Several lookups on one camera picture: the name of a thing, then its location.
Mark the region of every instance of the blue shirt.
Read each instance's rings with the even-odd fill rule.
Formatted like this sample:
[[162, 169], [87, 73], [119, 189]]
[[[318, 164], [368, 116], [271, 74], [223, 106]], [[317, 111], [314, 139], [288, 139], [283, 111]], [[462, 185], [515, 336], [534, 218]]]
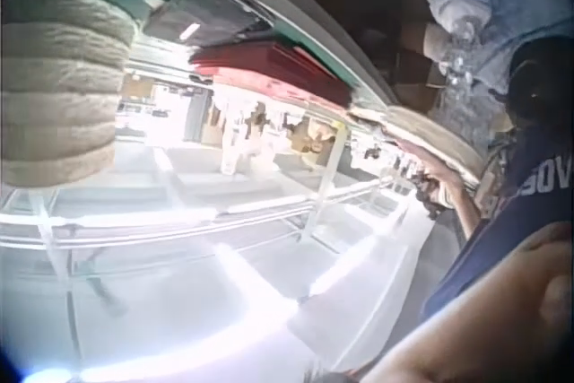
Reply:
[[572, 220], [571, 143], [540, 128], [518, 137], [499, 202], [483, 221], [422, 310], [427, 319], [495, 267], [530, 234]]

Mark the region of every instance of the twine spool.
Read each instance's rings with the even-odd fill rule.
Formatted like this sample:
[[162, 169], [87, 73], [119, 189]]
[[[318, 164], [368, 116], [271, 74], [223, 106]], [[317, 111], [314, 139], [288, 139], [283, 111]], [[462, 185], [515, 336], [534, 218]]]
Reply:
[[137, 27], [103, 0], [4, 0], [2, 181], [52, 187], [114, 160], [115, 115]]

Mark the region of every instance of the hand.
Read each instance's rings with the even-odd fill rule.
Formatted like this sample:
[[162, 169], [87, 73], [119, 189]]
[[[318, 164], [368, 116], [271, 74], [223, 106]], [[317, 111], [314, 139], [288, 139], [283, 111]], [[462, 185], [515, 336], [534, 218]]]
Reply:
[[418, 158], [429, 177], [440, 181], [445, 187], [462, 188], [465, 186], [460, 175], [428, 150], [404, 140], [397, 140], [396, 143], [401, 150]]

